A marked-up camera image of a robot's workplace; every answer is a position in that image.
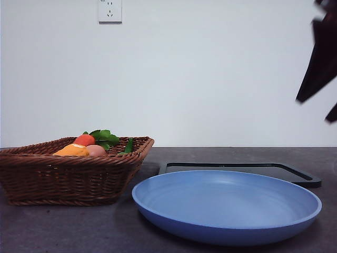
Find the wicker basket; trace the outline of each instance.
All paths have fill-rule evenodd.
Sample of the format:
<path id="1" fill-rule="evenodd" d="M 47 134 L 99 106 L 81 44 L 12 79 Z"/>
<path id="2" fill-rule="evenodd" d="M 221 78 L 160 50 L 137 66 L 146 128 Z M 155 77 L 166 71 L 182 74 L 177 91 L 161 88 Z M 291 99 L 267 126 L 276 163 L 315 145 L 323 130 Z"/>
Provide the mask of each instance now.
<path id="1" fill-rule="evenodd" d="M 103 157 L 52 155 L 75 137 L 0 151 L 0 183 L 16 206 L 98 206 L 114 203 L 152 147 L 149 137 L 135 137 L 134 152 L 124 151 L 121 137 Z"/>

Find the green leaf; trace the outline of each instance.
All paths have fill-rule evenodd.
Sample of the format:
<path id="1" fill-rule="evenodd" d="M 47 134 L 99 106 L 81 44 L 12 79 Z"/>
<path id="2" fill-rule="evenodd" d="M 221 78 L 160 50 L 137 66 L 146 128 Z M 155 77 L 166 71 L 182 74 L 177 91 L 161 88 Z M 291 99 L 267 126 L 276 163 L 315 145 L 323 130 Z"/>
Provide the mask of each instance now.
<path id="1" fill-rule="evenodd" d="M 107 141 L 110 136 L 110 130 L 101 130 L 100 132 L 100 140 Z"/>
<path id="2" fill-rule="evenodd" d="M 113 134 L 110 134 L 109 137 L 107 138 L 107 140 L 109 141 L 109 144 L 111 146 L 115 146 L 120 141 L 120 139 L 117 136 L 113 135 Z"/>
<path id="3" fill-rule="evenodd" d="M 95 130 L 95 131 L 92 131 L 90 135 L 93 136 L 95 140 L 97 141 L 100 139 L 100 132 L 101 132 L 100 130 Z"/>
<path id="4" fill-rule="evenodd" d="M 132 144 L 133 144 L 133 138 L 129 138 L 127 145 L 125 147 L 125 153 L 130 153 L 132 152 Z"/>
<path id="5" fill-rule="evenodd" d="M 100 145 L 103 149 L 109 150 L 110 145 L 108 144 L 107 141 L 96 141 L 97 145 Z"/>

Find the plate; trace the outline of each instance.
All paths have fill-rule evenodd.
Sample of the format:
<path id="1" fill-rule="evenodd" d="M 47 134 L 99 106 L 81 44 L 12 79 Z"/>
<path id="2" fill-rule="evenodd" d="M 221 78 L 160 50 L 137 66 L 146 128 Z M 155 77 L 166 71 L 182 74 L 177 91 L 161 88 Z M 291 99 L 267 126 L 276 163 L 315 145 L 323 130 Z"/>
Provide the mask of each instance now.
<path id="1" fill-rule="evenodd" d="M 132 197 L 151 223 L 215 245 L 253 246 L 293 237 L 322 209 L 300 186 L 267 176 L 215 170 L 162 174 L 137 184 Z"/>

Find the table surface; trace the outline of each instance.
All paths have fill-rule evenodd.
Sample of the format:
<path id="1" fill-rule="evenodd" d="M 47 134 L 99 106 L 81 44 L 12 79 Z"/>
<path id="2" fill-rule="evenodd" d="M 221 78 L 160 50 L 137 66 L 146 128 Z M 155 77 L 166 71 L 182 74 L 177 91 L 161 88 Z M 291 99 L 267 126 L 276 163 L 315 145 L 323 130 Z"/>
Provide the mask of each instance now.
<path id="1" fill-rule="evenodd" d="M 152 148 L 118 202 L 100 207 L 6 203 L 0 190 L 0 252 L 337 252 L 337 148 Z M 288 240 L 250 248 L 201 244 L 171 235 L 137 210 L 132 188 L 167 162 L 285 163 L 322 179 L 316 221 Z"/>

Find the outlet cover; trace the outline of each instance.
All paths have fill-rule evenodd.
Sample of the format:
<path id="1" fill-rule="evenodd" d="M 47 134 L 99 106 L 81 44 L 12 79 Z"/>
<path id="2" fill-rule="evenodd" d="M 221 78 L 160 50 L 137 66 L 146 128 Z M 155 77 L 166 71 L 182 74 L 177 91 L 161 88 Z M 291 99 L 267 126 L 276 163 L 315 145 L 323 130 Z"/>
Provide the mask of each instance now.
<path id="1" fill-rule="evenodd" d="M 100 24 L 122 22 L 122 0 L 97 0 Z"/>

